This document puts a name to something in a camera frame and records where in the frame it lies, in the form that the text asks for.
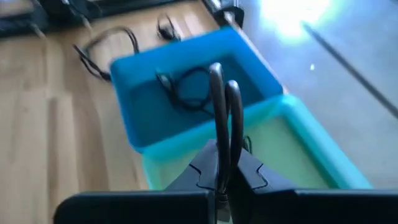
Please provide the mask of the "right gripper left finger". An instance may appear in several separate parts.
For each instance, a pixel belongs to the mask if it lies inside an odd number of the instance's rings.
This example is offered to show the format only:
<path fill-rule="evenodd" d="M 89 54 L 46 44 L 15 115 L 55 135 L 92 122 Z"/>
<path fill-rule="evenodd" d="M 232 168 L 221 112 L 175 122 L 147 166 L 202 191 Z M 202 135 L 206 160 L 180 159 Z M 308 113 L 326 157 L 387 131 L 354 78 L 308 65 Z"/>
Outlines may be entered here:
<path fill-rule="evenodd" d="M 165 189 L 75 194 L 56 207 L 53 224 L 216 224 L 217 174 L 209 140 Z"/>

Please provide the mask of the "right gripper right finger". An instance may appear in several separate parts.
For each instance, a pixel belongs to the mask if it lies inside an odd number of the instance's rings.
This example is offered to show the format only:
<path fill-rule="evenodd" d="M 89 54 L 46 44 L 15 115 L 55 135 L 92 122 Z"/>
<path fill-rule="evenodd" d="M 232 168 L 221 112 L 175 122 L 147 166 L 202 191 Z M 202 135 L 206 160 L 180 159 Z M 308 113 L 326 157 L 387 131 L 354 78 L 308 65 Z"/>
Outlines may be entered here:
<path fill-rule="evenodd" d="M 231 166 L 234 224 L 398 224 L 398 190 L 300 188 L 245 150 Z"/>

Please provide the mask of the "black cable silver plugs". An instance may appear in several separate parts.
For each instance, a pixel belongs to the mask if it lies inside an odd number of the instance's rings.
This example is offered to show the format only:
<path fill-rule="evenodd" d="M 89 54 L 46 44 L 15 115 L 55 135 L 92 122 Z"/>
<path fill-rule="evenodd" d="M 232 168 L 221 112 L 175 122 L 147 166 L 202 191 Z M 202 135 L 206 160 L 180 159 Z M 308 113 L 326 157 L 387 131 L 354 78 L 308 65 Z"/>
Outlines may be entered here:
<path fill-rule="evenodd" d="M 181 107 L 191 113 L 200 111 L 213 118 L 214 113 L 206 109 L 206 106 L 211 103 L 210 88 L 204 98 L 182 98 L 178 93 L 180 83 L 196 72 L 205 73 L 206 77 L 210 75 L 210 71 L 205 67 L 193 67 L 183 72 L 177 79 L 173 79 L 168 73 L 158 71 L 156 71 L 155 77 L 166 92 L 172 106 Z"/>

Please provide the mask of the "teal plastic bin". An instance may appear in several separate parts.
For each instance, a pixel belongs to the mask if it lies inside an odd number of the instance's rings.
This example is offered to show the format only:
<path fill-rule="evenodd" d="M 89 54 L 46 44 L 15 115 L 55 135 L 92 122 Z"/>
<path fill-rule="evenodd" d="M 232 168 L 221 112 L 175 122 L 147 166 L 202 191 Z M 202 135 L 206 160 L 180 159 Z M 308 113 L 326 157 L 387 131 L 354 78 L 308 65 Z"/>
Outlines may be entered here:
<path fill-rule="evenodd" d="M 247 107 L 244 133 L 254 157 L 299 187 L 372 187 L 294 95 L 276 96 Z M 166 188 L 215 136 L 215 122 L 211 120 L 146 149 L 142 169 L 149 188 Z"/>

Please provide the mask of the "blue plastic bin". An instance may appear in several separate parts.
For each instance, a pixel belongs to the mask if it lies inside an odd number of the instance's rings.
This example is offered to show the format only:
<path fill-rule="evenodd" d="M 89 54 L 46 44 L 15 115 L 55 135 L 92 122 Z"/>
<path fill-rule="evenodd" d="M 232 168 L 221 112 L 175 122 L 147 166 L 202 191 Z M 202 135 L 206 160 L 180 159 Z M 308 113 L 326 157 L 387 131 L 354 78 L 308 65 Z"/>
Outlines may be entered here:
<path fill-rule="evenodd" d="M 111 80 L 130 145 L 139 153 L 154 144 L 213 118 L 191 113 L 170 103 L 155 73 L 177 79 L 193 67 L 209 69 L 220 63 L 223 80 L 238 83 L 244 107 L 283 94 L 283 87 L 246 39 L 232 28 L 172 42 L 117 58 L 110 65 Z M 209 88 L 205 73 L 196 72 L 178 88 L 182 98 L 204 98 Z"/>

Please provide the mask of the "black table clamp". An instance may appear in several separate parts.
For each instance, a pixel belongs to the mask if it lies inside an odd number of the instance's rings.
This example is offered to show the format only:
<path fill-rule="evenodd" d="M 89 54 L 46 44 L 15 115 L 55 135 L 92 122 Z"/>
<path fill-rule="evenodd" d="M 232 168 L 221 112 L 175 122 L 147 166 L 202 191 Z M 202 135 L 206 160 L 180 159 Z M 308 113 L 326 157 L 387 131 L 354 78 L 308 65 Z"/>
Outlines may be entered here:
<path fill-rule="evenodd" d="M 238 27 L 243 27 L 244 10 L 239 6 L 225 6 L 213 13 L 213 18 L 220 27 L 230 26 L 236 24 Z"/>

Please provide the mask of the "black aluminium table frame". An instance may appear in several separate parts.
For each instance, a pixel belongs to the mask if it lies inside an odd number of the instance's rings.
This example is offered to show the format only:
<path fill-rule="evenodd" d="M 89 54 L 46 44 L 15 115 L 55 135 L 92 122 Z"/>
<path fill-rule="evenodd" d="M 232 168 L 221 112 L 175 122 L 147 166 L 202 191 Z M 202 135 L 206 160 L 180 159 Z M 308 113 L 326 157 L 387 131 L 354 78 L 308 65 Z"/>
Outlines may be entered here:
<path fill-rule="evenodd" d="M 210 10 L 220 9 L 222 0 L 38 0 L 53 17 L 84 16 L 88 19 L 113 16 L 183 1 L 203 1 Z"/>

